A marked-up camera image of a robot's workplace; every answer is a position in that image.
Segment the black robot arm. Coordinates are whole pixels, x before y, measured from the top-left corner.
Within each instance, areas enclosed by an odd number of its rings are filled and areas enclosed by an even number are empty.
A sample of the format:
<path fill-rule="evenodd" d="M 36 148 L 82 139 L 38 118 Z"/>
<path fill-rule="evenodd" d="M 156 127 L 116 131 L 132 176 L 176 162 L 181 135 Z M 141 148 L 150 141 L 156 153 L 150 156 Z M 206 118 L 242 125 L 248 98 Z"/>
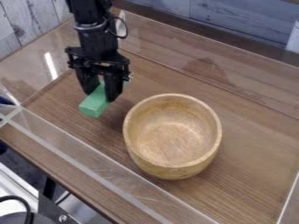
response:
<path fill-rule="evenodd" d="M 122 93 L 122 85 L 129 81 L 129 59 L 118 49 L 116 20 L 110 13 L 110 0 L 65 0 L 73 15 L 73 30 L 78 35 L 78 46 L 68 46 L 68 65 L 74 70 L 78 84 L 86 95 L 100 86 L 98 76 L 104 80 L 104 94 L 112 102 Z"/>

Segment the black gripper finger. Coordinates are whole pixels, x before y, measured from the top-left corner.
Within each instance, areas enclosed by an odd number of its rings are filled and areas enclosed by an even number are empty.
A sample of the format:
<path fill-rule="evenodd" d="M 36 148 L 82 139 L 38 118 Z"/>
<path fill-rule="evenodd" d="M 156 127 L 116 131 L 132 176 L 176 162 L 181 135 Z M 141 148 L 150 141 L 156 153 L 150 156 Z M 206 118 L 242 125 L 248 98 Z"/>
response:
<path fill-rule="evenodd" d="M 104 74 L 106 101 L 112 102 L 122 93 L 124 80 L 118 71 Z"/>
<path fill-rule="evenodd" d="M 89 95 L 100 85 L 98 72 L 92 68 L 76 68 L 76 76 L 82 92 Z"/>

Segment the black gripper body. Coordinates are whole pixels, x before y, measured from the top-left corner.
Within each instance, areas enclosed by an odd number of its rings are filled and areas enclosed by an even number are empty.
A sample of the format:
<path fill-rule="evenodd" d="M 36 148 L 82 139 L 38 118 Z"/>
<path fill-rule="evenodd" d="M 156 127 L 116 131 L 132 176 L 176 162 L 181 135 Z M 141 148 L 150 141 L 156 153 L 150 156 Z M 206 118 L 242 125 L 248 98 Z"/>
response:
<path fill-rule="evenodd" d="M 78 46 L 68 46 L 69 68 L 76 71 L 78 81 L 97 81 L 98 74 L 116 73 L 121 81 L 129 80 L 129 59 L 118 51 L 120 36 L 114 28 L 76 27 Z"/>

